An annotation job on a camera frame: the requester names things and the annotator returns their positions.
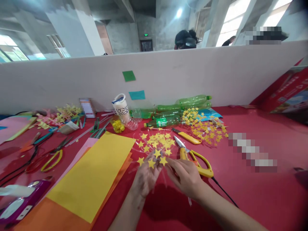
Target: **sticky note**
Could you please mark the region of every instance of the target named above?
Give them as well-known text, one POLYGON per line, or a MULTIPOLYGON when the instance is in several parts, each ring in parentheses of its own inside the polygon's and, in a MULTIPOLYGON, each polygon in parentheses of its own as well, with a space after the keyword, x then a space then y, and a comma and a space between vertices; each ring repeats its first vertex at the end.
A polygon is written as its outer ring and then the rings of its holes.
POLYGON ((130 91, 129 95, 132 100, 145 99, 144 91, 130 91))
POLYGON ((135 77, 133 71, 127 71, 127 72, 122 72, 122 73, 123 73, 125 82, 135 81, 136 80, 136 77, 135 77))
POLYGON ((105 132, 47 198, 92 223, 135 141, 105 132))

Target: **wall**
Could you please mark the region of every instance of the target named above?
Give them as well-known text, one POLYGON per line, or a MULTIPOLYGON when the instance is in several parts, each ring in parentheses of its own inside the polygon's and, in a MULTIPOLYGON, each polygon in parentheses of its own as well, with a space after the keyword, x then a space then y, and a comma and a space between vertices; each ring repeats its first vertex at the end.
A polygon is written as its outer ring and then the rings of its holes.
POLYGON ((173 104, 199 94, 212 95, 213 106, 249 104, 308 55, 303 49, 307 45, 293 41, 249 49, 211 47, 5 63, 0 65, 0 113, 78 105, 83 97, 94 98, 101 111, 112 109, 111 101, 120 93, 126 94, 131 108, 173 104), (136 81, 125 82, 122 72, 129 70, 136 81), (128 92, 141 90, 146 99, 132 101, 128 92))
POLYGON ((131 23, 125 18, 113 19, 106 25, 106 30, 114 54, 135 53, 140 51, 139 41, 132 30, 131 23))
POLYGON ((173 50, 175 45, 175 36, 181 30, 188 30, 190 8, 183 7, 182 15, 176 19, 178 7, 161 7, 160 17, 158 19, 136 13, 139 39, 152 39, 153 50, 173 50))

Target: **window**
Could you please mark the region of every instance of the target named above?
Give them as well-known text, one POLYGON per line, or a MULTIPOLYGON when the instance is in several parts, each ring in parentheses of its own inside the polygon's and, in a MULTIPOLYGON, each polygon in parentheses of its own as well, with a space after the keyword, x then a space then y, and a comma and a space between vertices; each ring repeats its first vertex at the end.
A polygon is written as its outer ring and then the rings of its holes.
POLYGON ((17 44, 7 35, 0 35, 0 57, 5 62, 29 60, 17 44))
POLYGON ((220 47, 225 41, 236 35, 238 28, 241 25, 244 13, 249 6, 250 0, 237 0, 229 6, 225 17, 224 25, 216 46, 220 47))
POLYGON ((70 57, 58 35, 47 35, 47 37, 49 38, 50 42, 52 43, 61 58, 70 57))
POLYGON ((286 12, 292 0, 279 0, 274 6, 272 13, 269 15, 264 23, 264 27, 274 27, 277 26, 278 22, 286 12))

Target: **concrete pillar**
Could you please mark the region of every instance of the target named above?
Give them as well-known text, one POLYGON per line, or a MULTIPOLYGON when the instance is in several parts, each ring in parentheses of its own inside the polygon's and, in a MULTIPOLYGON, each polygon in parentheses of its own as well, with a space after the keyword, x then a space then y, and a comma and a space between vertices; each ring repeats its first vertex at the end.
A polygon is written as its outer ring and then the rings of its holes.
POLYGON ((87 0, 53 4, 52 8, 45 8, 46 15, 71 57, 105 53, 87 0))
POLYGON ((48 39, 44 27, 30 12, 16 10, 13 14, 46 59, 60 58, 54 46, 48 39))
POLYGON ((231 3, 230 0, 217 0, 217 1, 212 2, 211 8, 213 7, 214 2, 218 2, 218 3, 216 6, 215 13, 212 13, 212 14, 210 13, 209 21, 212 21, 212 23, 210 26, 210 32, 209 32, 208 38, 206 39, 207 47, 216 46, 220 32, 221 32, 221 28, 224 24, 226 14, 228 12, 228 9, 231 3))

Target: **blue sticky note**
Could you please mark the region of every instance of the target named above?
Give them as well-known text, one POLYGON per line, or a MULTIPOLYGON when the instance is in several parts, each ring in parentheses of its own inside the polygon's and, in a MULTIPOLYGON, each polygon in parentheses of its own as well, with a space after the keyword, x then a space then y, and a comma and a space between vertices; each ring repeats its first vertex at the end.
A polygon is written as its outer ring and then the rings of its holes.
POLYGON ((144 91, 130 91, 129 95, 132 100, 145 99, 144 91))

